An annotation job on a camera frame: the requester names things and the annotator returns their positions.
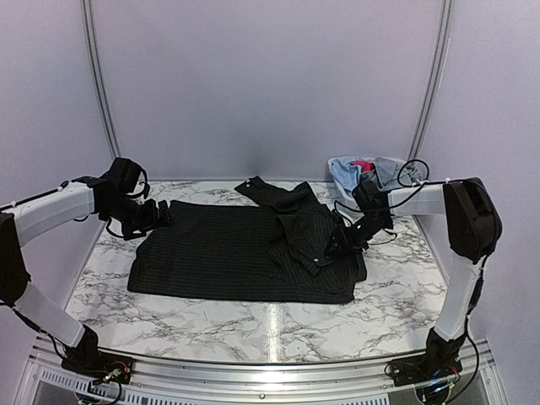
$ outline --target blue cloth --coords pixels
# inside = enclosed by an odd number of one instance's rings
[[[349,196],[353,195],[353,189],[358,185],[360,175],[362,174],[362,168],[360,166],[351,165],[351,163],[357,160],[361,159],[350,157],[336,158],[332,162],[332,166],[330,166],[330,174],[334,178],[334,181],[341,184]]]
[[[360,166],[351,165],[351,163],[358,160],[372,163],[375,170],[362,173]],[[345,192],[351,197],[353,195],[353,189],[360,181],[372,180],[382,192],[402,188],[397,181],[397,174],[404,164],[404,161],[398,159],[365,159],[345,156],[336,158],[332,162],[330,174],[334,178],[334,181],[341,184]],[[406,186],[410,186],[413,182],[420,180],[423,180],[422,173],[414,168],[407,168],[402,172],[401,181]]]

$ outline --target dark garment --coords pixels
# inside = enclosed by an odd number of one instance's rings
[[[173,201],[175,225],[137,249],[129,291],[209,300],[351,301],[361,255],[326,258],[336,223],[307,183],[292,191],[255,177],[236,187],[261,207]]]

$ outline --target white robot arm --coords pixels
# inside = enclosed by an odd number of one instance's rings
[[[133,193],[144,177],[143,190]],[[117,158],[99,178],[64,181],[57,189],[0,207],[0,300],[29,327],[47,332],[66,347],[62,367],[81,374],[103,377],[121,361],[132,360],[98,350],[94,331],[72,318],[34,283],[24,266],[21,247],[48,230],[97,213],[104,221],[117,219],[125,240],[145,236],[149,230],[172,224],[167,203],[144,200],[149,185],[143,168]],[[129,381],[123,373],[123,381]]]
[[[425,354],[394,360],[388,368],[396,386],[461,371],[459,349],[468,338],[468,316],[480,298],[485,262],[502,233],[500,217],[483,183],[478,178],[426,181],[381,192],[372,181],[364,181],[353,190],[353,197],[364,216],[349,227],[341,220],[332,233],[327,255],[356,254],[368,249],[367,242],[374,234],[392,228],[392,215],[446,216],[452,273],[440,317],[429,331]],[[445,402],[448,387],[437,389],[435,386],[433,395],[424,403]]]

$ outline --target white marble surface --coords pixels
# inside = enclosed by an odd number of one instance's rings
[[[203,204],[252,205],[238,181],[161,182],[152,196]],[[277,182],[290,189],[296,183]],[[331,203],[330,183],[311,183]],[[176,359],[315,362],[397,354],[424,346],[446,286],[412,218],[395,219],[394,242],[364,255],[368,278],[346,305],[186,300],[127,291],[142,240],[104,233],[67,310],[100,335],[100,345]],[[387,240],[379,235],[373,242]]]

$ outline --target white wall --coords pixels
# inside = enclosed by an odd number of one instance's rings
[[[540,396],[540,6],[456,2],[451,49],[421,154],[433,178],[479,176],[503,220],[475,336],[486,336],[511,404]],[[424,219],[450,268],[445,220]]]
[[[0,2],[0,111],[0,205],[109,167],[78,2]],[[98,226],[65,224],[23,249],[33,280],[57,302]],[[0,308],[1,405],[13,402],[34,336]]]
[[[406,158],[442,1],[95,2],[121,151],[153,178],[321,179]]]

